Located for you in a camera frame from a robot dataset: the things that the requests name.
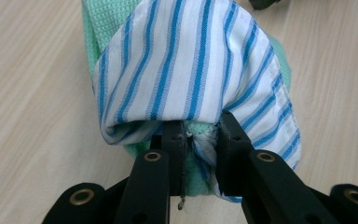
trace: blue stripe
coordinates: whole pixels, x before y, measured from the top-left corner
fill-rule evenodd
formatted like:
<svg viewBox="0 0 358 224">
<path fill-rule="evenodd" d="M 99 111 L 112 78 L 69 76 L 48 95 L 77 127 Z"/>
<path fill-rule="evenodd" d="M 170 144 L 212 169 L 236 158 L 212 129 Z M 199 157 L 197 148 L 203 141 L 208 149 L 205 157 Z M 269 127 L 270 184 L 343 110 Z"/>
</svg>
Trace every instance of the blue stripe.
<svg viewBox="0 0 358 224">
<path fill-rule="evenodd" d="M 100 125 L 103 120 L 103 110 L 104 110 L 104 102 L 107 93 L 107 86 L 106 86 L 106 73 L 107 73 L 107 66 L 109 64 L 108 59 L 109 55 L 109 46 L 103 52 L 101 63 L 100 63 L 100 87 L 99 87 L 99 97 L 98 97 L 98 109 L 99 109 L 99 121 Z"/>
<path fill-rule="evenodd" d="M 299 143 L 300 143 L 300 133 L 297 130 L 296 133 L 290 139 L 290 141 L 286 144 L 285 147 L 282 148 L 282 150 L 280 150 L 278 154 L 281 155 L 283 153 L 282 158 L 285 161 L 288 161 L 287 159 L 290 158 L 290 156 L 292 156 L 292 154 L 296 151 Z"/>
<path fill-rule="evenodd" d="M 129 63 L 130 60 L 130 52 L 131 52 L 131 31 L 130 31 L 130 24 L 131 22 L 128 21 L 123 29 L 123 36 L 128 35 L 127 38 L 124 38 L 123 41 L 123 49 L 121 51 L 121 61 L 122 61 L 122 65 L 121 65 L 121 72 L 120 74 L 124 74 L 125 69 L 127 68 L 127 65 Z"/>
<path fill-rule="evenodd" d="M 248 32 L 246 33 L 246 36 L 244 38 L 242 47 L 241 47 L 241 56 L 242 56 L 242 68 L 240 73 L 240 81 L 238 81 L 237 86 L 235 87 L 235 90 L 239 90 L 241 88 L 241 84 L 243 82 L 243 78 L 247 77 L 244 74 L 244 71 L 248 68 L 249 59 L 250 56 L 255 48 L 255 45 L 257 43 L 257 37 L 258 37 L 258 29 L 257 24 L 255 23 L 254 19 L 251 19 L 249 21 L 249 27 L 252 26 L 252 29 L 248 29 Z"/>
<path fill-rule="evenodd" d="M 177 1 L 170 17 L 172 23 L 168 30 L 168 52 L 165 54 L 163 65 L 158 70 L 158 78 L 156 79 L 153 95 L 150 100 L 151 104 L 149 103 L 146 112 L 147 116 L 150 115 L 150 119 L 161 119 L 163 109 L 167 102 L 168 88 L 164 87 L 170 86 L 171 84 L 173 65 L 178 50 L 180 23 L 182 21 L 185 4 L 186 0 Z"/>
<path fill-rule="evenodd" d="M 250 132 L 254 126 L 260 121 L 264 116 L 270 111 L 276 102 L 275 95 L 270 92 L 263 101 L 258 105 L 258 107 L 253 111 L 253 113 L 245 119 L 245 122 L 241 127 L 245 130 L 246 133 Z"/>
<path fill-rule="evenodd" d="M 246 42 L 245 49 L 242 54 L 242 62 L 243 62 L 243 68 L 242 68 L 242 74 L 243 71 L 248 67 L 249 65 L 249 59 L 253 52 L 253 49 L 255 48 L 255 44 L 257 41 L 255 41 L 258 37 L 258 29 L 257 24 L 255 20 L 252 18 L 250 23 L 252 24 L 252 29 L 249 29 L 248 32 L 251 32 L 250 35 L 246 34 L 246 36 L 249 36 L 248 41 Z"/>
<path fill-rule="evenodd" d="M 210 54 L 210 35 L 213 15 L 213 0 L 202 2 L 203 8 L 201 27 L 198 28 L 197 48 L 194 58 L 193 71 L 189 90 L 187 91 L 187 101 L 185 108 L 185 119 L 197 119 L 200 115 L 203 93 L 205 90 L 205 80 L 208 73 L 208 63 Z"/>
<path fill-rule="evenodd" d="M 121 72 L 117 81 L 116 86 L 113 88 L 112 93 L 109 96 L 109 101 L 108 101 L 108 105 L 106 107 L 106 114 L 110 113 L 110 110 L 112 109 L 112 103 L 116 97 L 116 93 L 117 93 L 117 88 L 120 86 L 119 83 L 121 82 L 121 79 L 124 77 L 124 73 L 126 72 L 127 69 L 127 65 L 128 62 L 131 59 L 131 38 L 132 38 L 132 19 L 134 17 L 134 14 L 132 14 L 129 19 L 127 20 L 126 24 L 125 24 L 125 28 L 122 30 L 123 34 L 122 34 L 122 38 L 123 38 L 123 44 L 121 45 L 121 60 L 123 62 L 123 65 L 121 67 Z M 115 132 L 115 128 L 107 128 L 106 133 L 111 136 L 114 137 L 116 135 Z"/>
<path fill-rule="evenodd" d="M 227 110 L 232 110 L 240 105 L 246 103 L 251 97 L 255 94 L 258 84 L 260 83 L 261 77 L 265 73 L 266 69 L 268 68 L 269 64 L 272 61 L 274 56 L 274 51 L 272 50 L 271 46 L 268 46 L 267 52 L 265 53 L 261 66 L 257 69 L 256 73 L 252 76 L 246 91 L 243 95 L 235 101 L 232 105 L 227 107 Z"/>
<path fill-rule="evenodd" d="M 150 56 L 152 54 L 153 33 L 154 33 L 155 24 L 156 24 L 155 23 L 155 21 L 156 21 L 155 15 L 158 10 L 158 3 L 159 3 L 159 1 L 154 1 L 152 3 L 151 10 L 148 11 L 148 15 L 147 15 L 148 19 L 147 19 L 147 25 L 145 27 L 145 35 L 144 35 L 145 50 L 143 53 L 142 60 L 138 63 L 138 66 L 135 69 L 135 74 L 132 77 L 132 79 L 131 79 L 132 82 L 125 93 L 124 100 L 121 102 L 119 110 L 115 114 L 115 118 L 117 118 L 118 123 L 123 123 L 127 119 L 126 117 L 127 117 L 128 110 L 131 107 L 133 98 L 135 97 L 135 95 L 138 91 L 137 87 L 139 85 L 141 74 L 144 72 L 145 66 L 147 65 L 147 62 L 149 61 Z"/>
<path fill-rule="evenodd" d="M 256 149 L 263 149 L 263 147 L 267 146 L 272 140 L 275 139 L 279 129 L 287 120 L 288 116 L 291 114 L 291 104 L 289 101 L 283 105 L 282 109 L 278 112 L 278 119 L 275 124 L 268 129 L 266 132 L 261 133 L 253 140 L 253 146 Z"/>
<path fill-rule="evenodd" d="M 231 75 L 232 70 L 232 57 L 234 56 L 233 53 L 230 50 L 229 47 L 229 38 L 231 35 L 232 27 L 233 27 L 233 21 L 237 19 L 238 15 L 238 7 L 235 3 L 231 3 L 231 7 L 228 8 L 226 15 L 225 15 L 225 26 L 224 26 L 224 32 L 223 32 L 223 39 L 225 40 L 225 48 L 226 48 L 226 54 L 225 54 L 225 60 L 224 60 L 224 67 L 225 67 L 225 73 L 223 74 L 224 80 L 221 87 L 222 95 L 220 96 L 219 106 L 217 107 L 217 114 L 215 116 L 215 123 L 217 123 L 220 120 L 221 116 L 221 108 L 223 105 L 223 100 L 226 95 L 227 86 L 228 86 L 228 80 Z"/>
<path fill-rule="evenodd" d="M 276 95 L 275 90 L 282 85 L 281 76 L 277 76 L 271 83 L 271 91 L 259 103 L 257 108 L 252 112 L 251 115 L 247 116 L 244 120 L 241 121 L 241 126 L 246 132 L 250 132 L 254 126 L 260 121 L 264 116 L 269 112 L 269 110 L 275 105 Z"/>
</svg>

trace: wooden table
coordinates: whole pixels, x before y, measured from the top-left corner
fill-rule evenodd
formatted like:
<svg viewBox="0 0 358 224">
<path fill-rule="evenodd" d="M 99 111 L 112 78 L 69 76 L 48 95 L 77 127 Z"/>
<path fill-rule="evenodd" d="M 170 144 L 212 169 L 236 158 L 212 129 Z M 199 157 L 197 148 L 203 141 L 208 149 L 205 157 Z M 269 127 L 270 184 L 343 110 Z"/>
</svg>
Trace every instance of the wooden table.
<svg viewBox="0 0 358 224">
<path fill-rule="evenodd" d="M 241 4 L 277 37 L 293 68 L 291 97 L 302 136 L 296 173 L 328 193 L 358 185 L 358 1 Z M 0 223 L 40 223 L 81 182 L 108 188 L 133 159 L 101 138 L 80 1 L 0 1 Z M 245 223 L 241 206 L 187 199 L 171 223 Z"/>
</svg>

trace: green cloth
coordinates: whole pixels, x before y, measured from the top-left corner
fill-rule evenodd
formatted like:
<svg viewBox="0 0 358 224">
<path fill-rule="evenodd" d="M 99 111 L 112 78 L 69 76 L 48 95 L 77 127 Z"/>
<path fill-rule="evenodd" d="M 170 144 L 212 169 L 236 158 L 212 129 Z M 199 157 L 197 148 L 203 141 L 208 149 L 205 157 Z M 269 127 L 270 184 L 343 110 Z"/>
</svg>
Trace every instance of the green cloth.
<svg viewBox="0 0 358 224">
<path fill-rule="evenodd" d="M 110 39 L 133 12 L 141 0 L 83 0 L 83 29 L 86 42 L 87 57 L 89 60 L 89 72 L 92 75 L 94 66 L 100 58 L 103 50 L 109 44 Z M 290 88 L 291 69 L 287 63 L 282 45 L 272 36 L 268 35 L 270 44 L 280 62 L 283 83 L 287 90 Z M 213 125 L 195 121 L 186 121 L 186 129 L 189 133 L 206 133 Z M 133 157 L 140 152 L 148 150 L 150 142 L 143 142 L 124 146 Z M 186 155 L 186 195 L 196 196 L 210 194 L 209 184 L 202 178 L 197 165 L 196 155 L 188 151 Z"/>
</svg>

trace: striped cloth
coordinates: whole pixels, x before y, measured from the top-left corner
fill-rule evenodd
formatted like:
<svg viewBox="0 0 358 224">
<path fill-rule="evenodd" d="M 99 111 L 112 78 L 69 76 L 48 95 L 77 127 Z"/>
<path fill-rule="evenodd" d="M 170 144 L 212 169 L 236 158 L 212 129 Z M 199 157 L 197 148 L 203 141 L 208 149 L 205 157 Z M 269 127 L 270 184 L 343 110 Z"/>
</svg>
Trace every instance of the striped cloth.
<svg viewBox="0 0 358 224">
<path fill-rule="evenodd" d="M 255 20 L 229 0 L 142 0 L 114 34 L 92 76 L 104 140 L 127 145 L 163 120 L 215 125 L 228 110 L 258 149 L 295 167 L 300 135 L 278 59 Z M 193 148 L 216 195 L 216 131 Z"/>
</svg>

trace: blue and white striped fabric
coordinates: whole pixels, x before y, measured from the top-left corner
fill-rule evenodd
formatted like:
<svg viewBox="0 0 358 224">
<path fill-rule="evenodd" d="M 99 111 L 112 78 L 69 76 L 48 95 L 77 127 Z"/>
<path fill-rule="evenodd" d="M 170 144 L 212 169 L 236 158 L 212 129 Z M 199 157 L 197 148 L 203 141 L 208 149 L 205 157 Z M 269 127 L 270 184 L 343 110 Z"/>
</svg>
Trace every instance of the blue and white striped fabric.
<svg viewBox="0 0 358 224">
<path fill-rule="evenodd" d="M 299 131 L 278 59 L 266 34 L 233 1 L 141 1 L 92 78 L 109 144 L 149 140 L 163 120 L 217 124 L 225 109 L 255 148 L 277 152 L 291 167 L 299 160 Z M 215 138 L 216 132 L 194 138 L 212 182 Z"/>
</svg>

